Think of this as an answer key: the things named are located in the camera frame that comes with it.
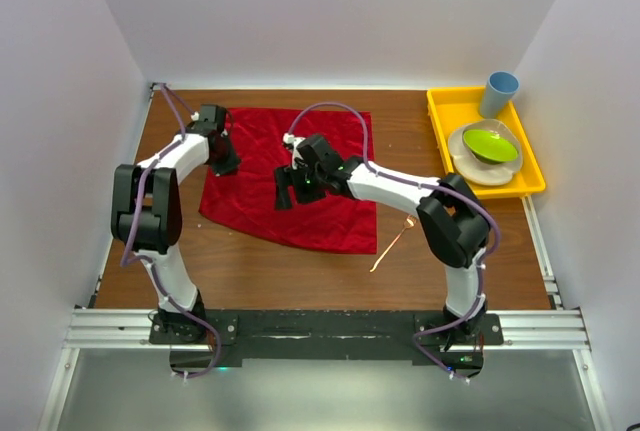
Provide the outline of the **copper fork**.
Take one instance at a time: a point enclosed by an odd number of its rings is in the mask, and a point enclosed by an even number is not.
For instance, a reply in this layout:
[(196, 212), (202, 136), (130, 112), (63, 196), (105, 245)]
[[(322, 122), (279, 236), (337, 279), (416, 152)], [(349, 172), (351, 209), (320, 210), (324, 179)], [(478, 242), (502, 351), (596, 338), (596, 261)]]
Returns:
[(410, 229), (414, 228), (416, 225), (416, 218), (412, 215), (408, 215), (402, 225), (400, 231), (396, 234), (393, 240), (388, 244), (388, 246), (380, 253), (377, 259), (374, 261), (372, 266), (369, 269), (370, 273), (374, 273), (384, 258), (388, 255), (388, 253), (393, 249), (393, 247), (398, 243), (398, 241), (402, 238), (402, 236)]

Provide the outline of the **red cloth napkin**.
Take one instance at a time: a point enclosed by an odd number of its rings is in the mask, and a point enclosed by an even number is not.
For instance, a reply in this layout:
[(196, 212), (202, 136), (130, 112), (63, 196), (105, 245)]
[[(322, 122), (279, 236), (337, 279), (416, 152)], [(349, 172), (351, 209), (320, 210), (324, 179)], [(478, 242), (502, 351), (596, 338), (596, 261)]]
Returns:
[(372, 143), (362, 141), (371, 131), (369, 113), (355, 117), (347, 111), (236, 107), (231, 141), (241, 163), (236, 173), (207, 173), (199, 205), (209, 221), (273, 243), (341, 254), (374, 254), (377, 251), (376, 206), (325, 192), (321, 197), (314, 179), (303, 175), (287, 188), (291, 208), (279, 208), (275, 171), (291, 163), (282, 144), (293, 128), (306, 138), (325, 137), (344, 159), (372, 155)]

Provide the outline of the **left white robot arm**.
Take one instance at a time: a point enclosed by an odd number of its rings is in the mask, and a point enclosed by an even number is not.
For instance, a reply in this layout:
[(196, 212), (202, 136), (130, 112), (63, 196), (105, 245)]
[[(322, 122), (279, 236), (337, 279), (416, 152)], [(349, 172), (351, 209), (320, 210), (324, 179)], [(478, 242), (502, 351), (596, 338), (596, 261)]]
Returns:
[(238, 170), (241, 160), (231, 142), (232, 128), (230, 111), (203, 105), (164, 148), (114, 172), (111, 233), (125, 245), (121, 265), (142, 263), (158, 296), (156, 325), (185, 343), (206, 338), (210, 326), (178, 245), (183, 228), (180, 184), (203, 165), (216, 176)]

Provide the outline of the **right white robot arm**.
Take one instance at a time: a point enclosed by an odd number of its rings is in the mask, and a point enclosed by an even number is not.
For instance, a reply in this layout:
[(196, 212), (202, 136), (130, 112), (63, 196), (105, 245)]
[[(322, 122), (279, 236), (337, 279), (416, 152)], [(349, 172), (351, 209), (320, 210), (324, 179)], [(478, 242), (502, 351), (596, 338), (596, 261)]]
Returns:
[(363, 156), (344, 159), (320, 134), (303, 138), (286, 133), (283, 146), (291, 153), (291, 163), (274, 170), (277, 210), (334, 195), (382, 204), (415, 218), (446, 272), (446, 324), (429, 332), (446, 332), (459, 344), (480, 333), (486, 313), (483, 260), (495, 222), (461, 176), (418, 177)]

